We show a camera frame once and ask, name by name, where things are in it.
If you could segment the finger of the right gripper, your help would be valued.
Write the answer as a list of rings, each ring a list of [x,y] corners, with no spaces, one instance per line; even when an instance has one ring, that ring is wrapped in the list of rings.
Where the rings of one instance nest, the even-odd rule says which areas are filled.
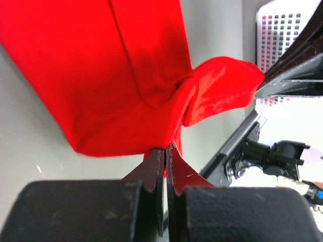
[[[305,60],[304,57],[301,57],[302,53],[309,50],[317,39],[322,39],[322,1],[318,4],[303,31],[274,66],[265,73],[265,77],[273,78],[296,64],[300,64]]]
[[[321,97],[322,53],[279,74],[255,94],[255,98],[274,96]]]

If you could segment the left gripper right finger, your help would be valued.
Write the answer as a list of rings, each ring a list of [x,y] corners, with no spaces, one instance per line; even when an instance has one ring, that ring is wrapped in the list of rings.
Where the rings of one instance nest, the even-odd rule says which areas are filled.
[[[166,150],[170,241],[322,241],[309,204],[290,188],[216,187],[171,143]]]

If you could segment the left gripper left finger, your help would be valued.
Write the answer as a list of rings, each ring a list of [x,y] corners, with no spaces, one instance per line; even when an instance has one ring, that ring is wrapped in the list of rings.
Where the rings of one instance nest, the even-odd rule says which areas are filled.
[[[121,180],[43,180],[18,195],[1,241],[158,241],[164,150]]]

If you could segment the red t shirt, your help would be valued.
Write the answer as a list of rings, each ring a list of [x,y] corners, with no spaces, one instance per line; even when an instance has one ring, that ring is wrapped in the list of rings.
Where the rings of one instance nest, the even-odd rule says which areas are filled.
[[[221,56],[191,64],[179,1],[1,1],[1,47],[71,148],[143,154],[249,105],[265,76]]]

